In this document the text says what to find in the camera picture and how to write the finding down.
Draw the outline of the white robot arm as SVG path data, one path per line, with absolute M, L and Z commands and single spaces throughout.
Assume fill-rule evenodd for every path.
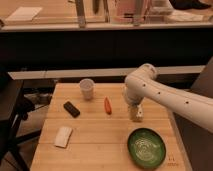
M 166 86 L 156 77 L 157 70 L 149 63 L 129 73 L 124 81 L 126 103 L 137 106 L 149 98 L 213 133 L 213 98 Z

